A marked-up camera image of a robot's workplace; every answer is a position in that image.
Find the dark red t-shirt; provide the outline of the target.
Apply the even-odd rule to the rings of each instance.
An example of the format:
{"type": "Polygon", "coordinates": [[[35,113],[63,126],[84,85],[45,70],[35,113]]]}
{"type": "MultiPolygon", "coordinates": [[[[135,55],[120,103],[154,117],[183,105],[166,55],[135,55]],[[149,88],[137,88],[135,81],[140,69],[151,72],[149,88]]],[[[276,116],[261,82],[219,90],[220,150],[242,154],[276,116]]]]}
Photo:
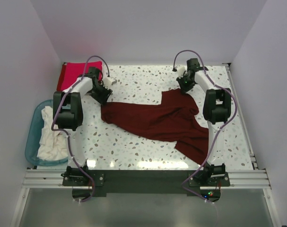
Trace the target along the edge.
{"type": "Polygon", "coordinates": [[[195,116],[199,109],[180,89],[162,92],[159,105],[111,102],[101,107],[101,119],[150,140],[175,142],[175,148],[201,165],[209,147],[209,131],[195,116]]]}

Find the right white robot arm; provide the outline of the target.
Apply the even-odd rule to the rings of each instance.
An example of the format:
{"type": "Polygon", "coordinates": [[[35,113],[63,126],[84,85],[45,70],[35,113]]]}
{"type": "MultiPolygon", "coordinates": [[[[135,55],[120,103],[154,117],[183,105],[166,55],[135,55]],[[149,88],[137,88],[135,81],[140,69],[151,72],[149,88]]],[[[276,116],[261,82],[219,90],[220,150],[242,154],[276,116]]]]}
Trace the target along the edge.
{"type": "Polygon", "coordinates": [[[209,76],[208,70],[200,66],[198,59],[189,59],[187,67],[173,67],[177,73],[176,81],[182,93],[189,92],[195,85],[205,93],[203,117],[207,121],[209,130],[209,151],[207,163],[220,166],[223,164],[223,127],[231,116],[231,91],[217,85],[209,76]]]}

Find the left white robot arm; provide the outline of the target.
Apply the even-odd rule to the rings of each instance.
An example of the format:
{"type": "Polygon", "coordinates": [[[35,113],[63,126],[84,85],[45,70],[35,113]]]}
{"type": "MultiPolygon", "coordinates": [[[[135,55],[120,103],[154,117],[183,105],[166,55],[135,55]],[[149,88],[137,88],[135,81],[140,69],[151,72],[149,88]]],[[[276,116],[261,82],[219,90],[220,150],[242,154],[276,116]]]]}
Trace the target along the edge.
{"type": "Polygon", "coordinates": [[[102,76],[103,73],[100,69],[90,67],[88,73],[79,76],[70,87],[53,94],[51,130],[61,131],[66,135],[68,166],[71,168],[87,165],[79,138],[79,127],[84,119],[82,98],[89,95],[100,105],[105,105],[113,92],[103,85],[102,76]]]}

